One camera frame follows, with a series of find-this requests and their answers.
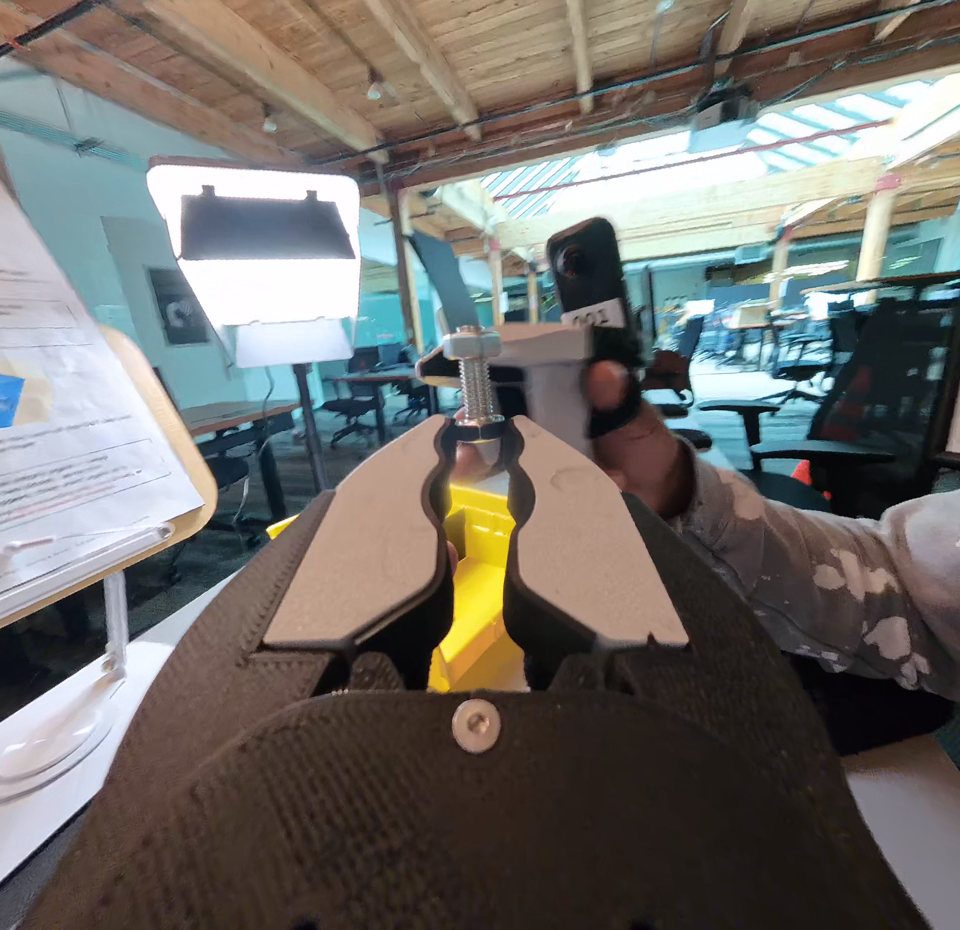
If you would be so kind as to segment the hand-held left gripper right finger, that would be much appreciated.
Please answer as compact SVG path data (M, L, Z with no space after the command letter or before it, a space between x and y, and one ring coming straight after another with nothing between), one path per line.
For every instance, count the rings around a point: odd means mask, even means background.
M527 657L681 649L690 638L615 482L526 416L503 434L503 620Z

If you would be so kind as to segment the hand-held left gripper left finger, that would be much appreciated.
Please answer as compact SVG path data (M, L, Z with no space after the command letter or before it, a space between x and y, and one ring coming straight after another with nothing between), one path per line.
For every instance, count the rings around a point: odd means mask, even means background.
M272 650L429 664L453 620L452 420L429 417L340 483L264 635Z

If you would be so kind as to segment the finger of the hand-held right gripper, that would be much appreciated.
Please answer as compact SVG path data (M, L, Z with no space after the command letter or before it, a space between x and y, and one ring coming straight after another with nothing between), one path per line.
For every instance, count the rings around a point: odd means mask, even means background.
M414 376L429 387L460 387L460 363L450 359L443 347L423 354L414 366Z
M583 456L593 456L583 374L592 331L565 324L505 324L490 360L494 402L505 418L533 420Z

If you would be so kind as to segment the steel hex bolt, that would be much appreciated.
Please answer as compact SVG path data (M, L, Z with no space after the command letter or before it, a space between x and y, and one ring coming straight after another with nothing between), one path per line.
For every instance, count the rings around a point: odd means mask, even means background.
M490 377L490 362L494 358L458 360L463 417L455 422L455 433L460 444L489 443L500 439L503 433L505 418L496 409Z

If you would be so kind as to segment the yellow plastic bin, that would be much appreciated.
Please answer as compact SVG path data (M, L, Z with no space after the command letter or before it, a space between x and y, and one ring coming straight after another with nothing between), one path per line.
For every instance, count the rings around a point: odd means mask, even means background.
M452 572L452 624L433 651L427 684L442 693L522 686L522 653L502 616L514 529L505 490L454 484L443 527L459 562Z

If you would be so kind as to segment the person's right forearm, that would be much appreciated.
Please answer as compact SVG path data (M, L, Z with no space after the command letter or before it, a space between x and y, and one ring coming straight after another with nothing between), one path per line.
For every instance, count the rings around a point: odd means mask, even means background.
M874 520L769 500L698 456L692 473L676 529L781 650L958 703L958 490Z

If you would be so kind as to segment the person's right hand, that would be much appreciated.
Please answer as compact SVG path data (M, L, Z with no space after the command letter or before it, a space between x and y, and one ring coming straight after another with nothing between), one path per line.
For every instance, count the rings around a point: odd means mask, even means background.
M599 361L585 372L586 401L598 413L617 411L635 381L621 364ZM636 496L662 519L679 517L690 506L690 452L646 400L640 400L636 416L623 427L594 441L593 456L619 490Z

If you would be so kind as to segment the black flag panel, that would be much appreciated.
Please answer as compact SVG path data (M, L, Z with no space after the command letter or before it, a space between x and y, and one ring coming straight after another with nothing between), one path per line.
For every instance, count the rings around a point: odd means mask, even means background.
M410 234L408 242L437 293L447 332L464 326L481 327L476 304L451 244L420 231Z

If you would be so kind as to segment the black office chair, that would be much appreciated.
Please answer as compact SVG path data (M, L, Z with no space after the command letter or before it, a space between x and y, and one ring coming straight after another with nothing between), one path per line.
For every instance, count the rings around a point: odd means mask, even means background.
M750 452L750 468L741 474L763 497L809 512L877 519L932 489L928 443L954 299L881 301L803 439L762 437L762 415L779 411L771 399L710 400L700 409L741 418ZM831 501L790 477L801 460L810 461L815 485Z
M358 374L374 370L379 363L379 351L376 346L359 347L346 363L346 374ZM344 425L333 432L329 446L336 448L351 436L360 437L366 446L372 446L376 428L362 420L377 407L377 389L372 384L356 381L334 381L334 398L325 401L321 409L343 418Z

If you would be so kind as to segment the black light stand pole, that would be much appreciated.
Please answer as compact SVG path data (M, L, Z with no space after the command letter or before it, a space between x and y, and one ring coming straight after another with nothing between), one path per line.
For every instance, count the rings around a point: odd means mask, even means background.
M304 442L315 492L320 494L330 488L330 481L324 459L323 445L317 429L314 413L313 398L310 391L308 374L310 366L307 363L292 364L294 380L297 387L299 405L302 413Z

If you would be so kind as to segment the ceiling projector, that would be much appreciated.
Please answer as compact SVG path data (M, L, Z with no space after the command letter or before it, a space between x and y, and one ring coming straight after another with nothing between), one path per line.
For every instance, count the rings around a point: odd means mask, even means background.
M753 129L759 110L746 92L727 89L709 94L697 105L687 152L697 155L740 146Z

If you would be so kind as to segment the studio light panel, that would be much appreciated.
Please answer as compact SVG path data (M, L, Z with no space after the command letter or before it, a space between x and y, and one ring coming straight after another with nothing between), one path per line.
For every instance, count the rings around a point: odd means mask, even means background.
M176 264L238 368L354 354L362 258L353 179L154 158L146 181Z

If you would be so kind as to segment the printed instruction sheet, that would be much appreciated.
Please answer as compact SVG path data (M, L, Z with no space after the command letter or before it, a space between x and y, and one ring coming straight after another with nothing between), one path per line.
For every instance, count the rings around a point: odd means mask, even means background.
M2 617L138 557L203 497L84 302L2 189Z

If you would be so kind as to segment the dark wall picture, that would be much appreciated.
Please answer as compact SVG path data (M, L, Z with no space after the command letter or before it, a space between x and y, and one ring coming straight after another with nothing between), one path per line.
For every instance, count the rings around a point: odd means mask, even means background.
M162 332L170 347L204 346L210 342L205 312L178 268L147 270Z

